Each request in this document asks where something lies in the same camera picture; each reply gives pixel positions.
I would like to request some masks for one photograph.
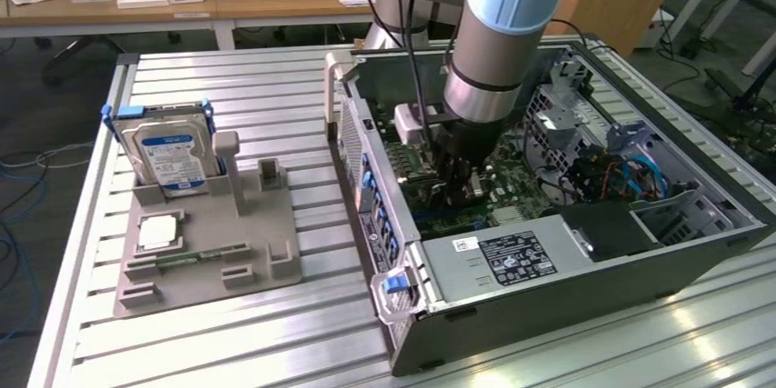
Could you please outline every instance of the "gray floor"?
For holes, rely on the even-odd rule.
[[[679,11],[687,0],[667,0],[670,10]],[[693,23],[701,23],[717,0],[705,0],[703,6],[693,17]],[[363,25],[346,26],[349,37],[366,34]],[[747,86],[751,78],[739,70],[757,49],[776,30],[776,18],[753,6],[741,4],[717,36],[717,54],[703,52],[694,63],[701,68],[717,67],[731,73],[734,80]],[[338,43],[333,28],[325,33],[323,27],[299,27],[289,29],[285,43],[274,40],[274,29],[258,33],[241,32],[241,47],[313,45],[326,40]],[[679,36],[677,47],[695,29]],[[131,52],[190,52],[215,50],[217,41],[211,32],[185,32],[179,45],[167,42],[165,34],[121,35],[115,39]],[[73,38],[55,38],[54,47],[39,50],[31,39],[21,39],[14,49],[0,56],[0,155],[21,150],[47,150],[65,144],[89,142],[94,139],[99,127],[99,111],[106,99],[114,71],[114,54],[102,46],[94,46],[82,53],[61,70],[65,84],[59,88],[47,88],[41,83],[41,68],[47,59],[62,49]],[[0,41],[0,51],[10,41]],[[693,72],[659,57],[653,51],[634,53],[630,61],[645,75],[658,84],[665,85],[686,77]],[[710,92],[703,88],[703,78],[673,88],[673,92],[699,102],[710,102]],[[776,95],[775,81],[770,81],[763,96],[773,99]],[[87,155],[87,151],[67,154],[58,158],[57,164],[71,162]],[[31,265],[41,287],[43,313],[47,300],[54,291],[59,272],[61,257],[71,228],[82,181],[87,168],[85,166],[51,170],[49,193],[43,203],[11,225],[17,237],[31,258]],[[25,189],[25,183],[0,178],[0,204]],[[10,263],[0,264],[0,277],[6,277]],[[25,320],[33,306],[30,285],[22,274],[13,285],[0,293],[0,331],[7,332]],[[0,386],[15,388],[25,386],[34,359],[38,336],[45,317],[26,327],[30,336],[22,336],[0,344]]]

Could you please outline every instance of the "black plastic part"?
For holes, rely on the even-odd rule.
[[[703,41],[701,38],[693,38],[689,40],[685,45],[679,48],[679,56],[683,56],[689,59],[695,59],[702,51]]]
[[[34,41],[35,46],[38,46],[39,49],[49,49],[51,47],[51,38],[38,36],[34,38]]]
[[[561,215],[569,227],[578,230],[594,246],[590,255],[597,262],[661,248],[631,215],[626,201],[575,204],[562,207]]]
[[[141,62],[141,54],[119,54],[117,65],[135,65]]]

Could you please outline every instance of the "green circuit board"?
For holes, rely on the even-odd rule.
[[[421,144],[403,145],[394,129],[394,120],[381,104],[373,106],[383,144],[402,186],[423,239],[438,238],[501,224],[533,220],[553,209],[554,202],[537,184],[537,175],[517,149],[515,135],[502,136],[497,150],[486,161],[481,184],[489,193],[481,202],[461,209],[430,206],[437,178],[434,156]]]

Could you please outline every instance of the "blue cable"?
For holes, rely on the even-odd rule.
[[[18,211],[10,217],[0,219],[0,222],[3,222],[3,224],[7,224],[9,222],[18,220],[23,215],[30,213],[30,211],[41,204],[45,197],[47,196],[47,181],[35,176],[17,176],[14,174],[9,174],[5,172],[0,172],[0,176],[18,181],[38,182],[38,184],[42,187],[41,190],[38,191],[38,197],[31,202],[31,204],[29,204],[27,207],[22,208],[22,210]],[[25,270],[27,279],[30,281],[30,285],[34,289],[34,309],[31,310],[31,313],[27,315],[21,325],[0,338],[0,345],[3,345],[6,341],[10,340],[11,337],[17,334],[17,332],[25,330],[27,326],[38,319],[38,316],[41,315],[41,290],[38,288],[38,281],[35,280],[34,268],[30,266],[27,252],[25,252],[25,249],[14,241],[13,235],[9,235],[9,238],[0,238],[0,243],[3,243],[7,246],[9,250],[17,254],[22,263],[22,269]]]
[[[22,249],[22,247],[17,244],[17,242],[14,242],[14,240],[10,240],[7,238],[0,238],[0,243],[6,244],[11,248],[11,250],[17,252],[17,256],[21,258],[22,261],[22,267],[25,269],[25,272],[27,273],[30,285],[34,288],[34,309],[31,310],[30,315],[27,315],[27,317],[25,318],[25,321],[22,322],[19,327],[14,329],[11,332],[9,332],[3,336],[3,338],[0,338],[0,345],[3,345],[5,342],[10,340],[11,337],[17,334],[17,332],[25,330],[30,323],[33,323],[38,318],[38,315],[41,313],[41,291],[38,289],[38,281],[35,280],[34,269],[30,266],[30,261],[27,259],[27,253],[25,252],[25,249]]]
[[[22,210],[18,213],[15,213],[14,215],[11,215],[10,217],[6,217],[6,218],[2,219],[6,223],[9,223],[9,222],[13,222],[13,221],[18,220],[23,215],[26,215],[27,213],[30,213],[30,211],[45,200],[45,197],[47,196],[47,181],[45,181],[43,179],[41,179],[37,176],[15,176],[14,174],[9,174],[9,173],[5,173],[5,172],[0,172],[0,176],[7,177],[9,179],[14,179],[17,181],[38,182],[38,185],[41,186],[41,190],[38,191],[38,197],[27,205],[27,207],[22,208]]]
[[[663,193],[663,199],[669,198],[669,185],[666,184],[666,180],[663,179],[663,173],[658,165],[653,162],[650,158],[647,158],[643,154],[639,154],[630,159],[626,160],[623,163],[623,174],[626,176],[626,180],[629,180],[629,185],[637,190],[639,194],[643,193],[642,187],[634,182],[631,179],[631,166],[629,165],[630,162],[637,162],[646,165],[650,170],[655,173],[655,179],[661,185],[661,191]]]

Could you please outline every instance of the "aluminum extrusion table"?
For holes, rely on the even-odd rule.
[[[549,41],[569,41],[553,37]],[[776,245],[725,262],[673,297],[405,378],[390,375],[323,124],[323,58],[347,46],[143,55],[117,67],[111,104],[207,97],[243,140],[241,164],[289,168],[302,284],[115,320],[133,169],[103,127],[31,386],[737,386],[776,383]],[[774,186],[615,54],[601,55],[771,209]],[[635,116],[609,86],[595,99]]]

